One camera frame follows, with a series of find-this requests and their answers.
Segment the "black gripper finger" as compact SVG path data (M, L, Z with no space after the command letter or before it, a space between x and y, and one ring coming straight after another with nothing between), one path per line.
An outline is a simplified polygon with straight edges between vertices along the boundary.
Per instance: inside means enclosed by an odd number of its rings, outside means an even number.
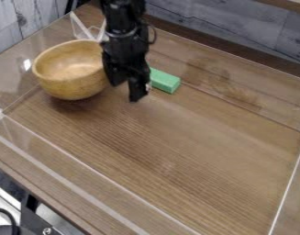
M131 102L138 102L149 95L149 85L149 75L131 75L129 77L129 99Z
M103 59L105 72L113 86L118 86L129 79L129 66Z

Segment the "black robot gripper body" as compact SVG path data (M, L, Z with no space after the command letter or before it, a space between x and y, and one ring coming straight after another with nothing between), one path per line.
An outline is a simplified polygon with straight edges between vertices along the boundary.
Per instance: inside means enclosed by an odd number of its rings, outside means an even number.
M147 31L130 31L123 34L107 32L110 40L102 42L103 49L102 60L109 59L113 62L129 66L129 77L131 75L149 75L150 67L146 61L146 55L153 41Z

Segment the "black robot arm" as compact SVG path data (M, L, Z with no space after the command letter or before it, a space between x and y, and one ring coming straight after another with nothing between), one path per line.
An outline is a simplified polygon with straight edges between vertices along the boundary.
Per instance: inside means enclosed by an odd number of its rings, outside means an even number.
M143 19L145 0L101 0L106 18L107 41L101 43L105 71L113 86L129 83L129 100L138 102L149 95L151 70L146 61L150 24Z

